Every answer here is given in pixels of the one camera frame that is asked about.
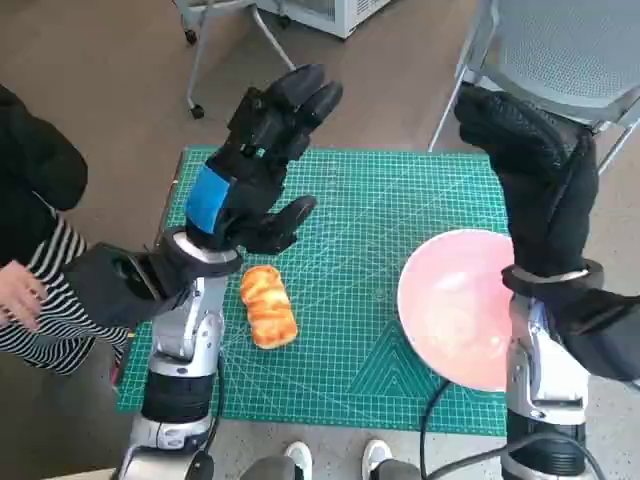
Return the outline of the person's hand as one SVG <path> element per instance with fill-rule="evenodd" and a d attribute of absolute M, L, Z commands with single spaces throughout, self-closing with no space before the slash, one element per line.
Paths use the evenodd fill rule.
<path fill-rule="evenodd" d="M 47 298 L 44 285 L 22 264 L 12 260 L 1 268 L 1 324 L 11 321 L 38 329 L 38 317 Z"/>

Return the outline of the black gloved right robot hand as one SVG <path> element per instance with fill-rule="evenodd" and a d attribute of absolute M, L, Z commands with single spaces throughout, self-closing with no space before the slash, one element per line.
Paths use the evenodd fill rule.
<path fill-rule="evenodd" d="M 585 269 L 599 174 L 592 132 L 506 93 L 465 84 L 454 115 L 503 190 L 515 263 L 538 277 Z"/>

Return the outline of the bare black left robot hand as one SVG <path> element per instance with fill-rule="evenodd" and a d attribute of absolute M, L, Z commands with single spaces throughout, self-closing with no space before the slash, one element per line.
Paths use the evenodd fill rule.
<path fill-rule="evenodd" d="M 211 251 L 242 247 L 277 255 L 317 204 L 300 196 L 279 211 L 288 165 L 340 103 L 343 86 L 319 64 L 303 65 L 268 88 L 249 88 L 228 123 L 229 135 L 205 162 L 185 206 L 186 234 Z"/>

